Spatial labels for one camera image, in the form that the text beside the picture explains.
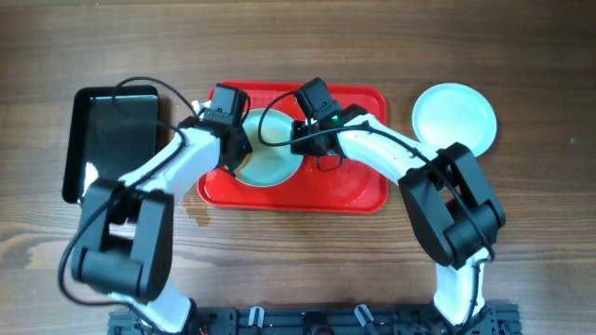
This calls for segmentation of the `light blue plate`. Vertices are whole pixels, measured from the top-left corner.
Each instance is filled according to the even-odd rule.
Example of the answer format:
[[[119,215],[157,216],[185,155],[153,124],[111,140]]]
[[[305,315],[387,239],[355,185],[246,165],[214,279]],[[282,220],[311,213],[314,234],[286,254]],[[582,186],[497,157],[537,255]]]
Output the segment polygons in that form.
[[[474,88],[457,83],[425,90],[414,103],[412,125],[424,144],[446,148],[460,142],[475,156],[484,154],[497,134],[490,102]]]
[[[252,153],[246,165],[236,172],[236,179],[253,187],[272,187],[288,180],[302,165],[304,157],[293,154],[291,148],[270,147],[258,138],[258,124],[264,108],[248,112],[243,123]],[[262,124],[262,137],[268,142],[288,141],[293,119],[283,112],[270,109]]]

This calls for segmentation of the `light blue top plate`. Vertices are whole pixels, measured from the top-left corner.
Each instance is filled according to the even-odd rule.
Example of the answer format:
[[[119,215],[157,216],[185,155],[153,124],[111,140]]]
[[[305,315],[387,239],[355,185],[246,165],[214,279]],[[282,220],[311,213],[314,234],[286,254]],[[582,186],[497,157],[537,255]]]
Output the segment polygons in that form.
[[[475,156],[484,154],[497,134],[490,102],[474,88],[457,83],[425,90],[414,103],[412,125],[424,144],[446,148],[460,142]]]

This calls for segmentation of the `orange green scrub sponge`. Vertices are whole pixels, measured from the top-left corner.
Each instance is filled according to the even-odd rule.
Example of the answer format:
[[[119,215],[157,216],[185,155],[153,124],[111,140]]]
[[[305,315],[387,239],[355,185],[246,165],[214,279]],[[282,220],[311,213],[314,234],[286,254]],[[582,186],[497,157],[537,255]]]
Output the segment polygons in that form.
[[[238,174],[238,172],[240,172],[250,162],[251,158],[252,158],[252,153],[245,155],[242,162],[236,167],[234,172],[236,174]]]

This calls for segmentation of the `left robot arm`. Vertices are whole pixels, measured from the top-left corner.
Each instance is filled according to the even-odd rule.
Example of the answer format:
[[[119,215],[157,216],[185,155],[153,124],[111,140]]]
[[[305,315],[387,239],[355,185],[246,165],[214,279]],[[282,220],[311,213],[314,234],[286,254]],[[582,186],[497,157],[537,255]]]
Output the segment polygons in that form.
[[[243,90],[216,85],[211,99],[174,127],[172,141],[117,180],[98,178],[87,189],[77,232],[58,270],[61,293],[81,304],[65,275],[124,305],[159,334],[201,334],[196,303],[169,278],[173,210],[204,175],[221,168],[236,175],[249,161],[242,126],[251,107]]]

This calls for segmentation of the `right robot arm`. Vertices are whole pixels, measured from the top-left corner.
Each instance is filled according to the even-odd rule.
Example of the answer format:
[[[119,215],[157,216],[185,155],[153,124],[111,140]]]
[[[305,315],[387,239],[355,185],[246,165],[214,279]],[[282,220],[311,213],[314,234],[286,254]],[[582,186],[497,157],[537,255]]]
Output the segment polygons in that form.
[[[357,104],[342,107],[318,77],[293,96],[305,121],[292,128],[291,151],[351,159],[396,183],[418,243],[437,264],[435,309],[452,332],[471,329],[484,306],[483,268],[494,261],[497,232],[506,223],[472,151],[460,142],[433,148]]]

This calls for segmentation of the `red plastic serving tray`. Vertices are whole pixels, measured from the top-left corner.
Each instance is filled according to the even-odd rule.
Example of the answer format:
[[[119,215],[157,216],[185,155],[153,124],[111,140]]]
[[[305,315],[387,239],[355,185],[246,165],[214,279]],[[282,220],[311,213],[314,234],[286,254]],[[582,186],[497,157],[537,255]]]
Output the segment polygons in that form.
[[[265,81],[227,80],[251,96],[251,108],[264,108],[270,101],[301,84]],[[332,96],[343,107],[352,103],[365,108],[387,125],[387,102],[379,90],[365,86],[327,84]],[[294,98],[284,98],[275,106],[288,116],[304,120]],[[317,169],[316,158],[306,156],[300,168],[280,185],[251,187],[217,169],[196,184],[201,198],[220,208],[302,210],[370,214],[379,210],[388,197],[388,180],[359,162],[346,159],[337,169]]]

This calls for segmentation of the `black rectangular tray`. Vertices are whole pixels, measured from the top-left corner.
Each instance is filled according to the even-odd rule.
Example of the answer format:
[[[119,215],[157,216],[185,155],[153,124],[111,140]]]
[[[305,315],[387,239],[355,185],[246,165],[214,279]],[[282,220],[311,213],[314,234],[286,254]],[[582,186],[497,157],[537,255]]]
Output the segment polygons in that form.
[[[157,152],[155,87],[85,87],[74,96],[62,199],[81,201],[97,178],[116,180]]]

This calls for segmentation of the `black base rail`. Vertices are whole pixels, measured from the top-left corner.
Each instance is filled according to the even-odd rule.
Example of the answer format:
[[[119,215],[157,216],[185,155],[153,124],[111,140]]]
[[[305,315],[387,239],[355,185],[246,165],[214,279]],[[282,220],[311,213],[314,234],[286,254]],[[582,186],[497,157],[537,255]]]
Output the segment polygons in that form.
[[[455,334],[429,304],[374,308],[199,308],[195,334]],[[486,302],[463,334],[521,335],[519,306]],[[132,312],[110,313],[106,334],[159,334]]]

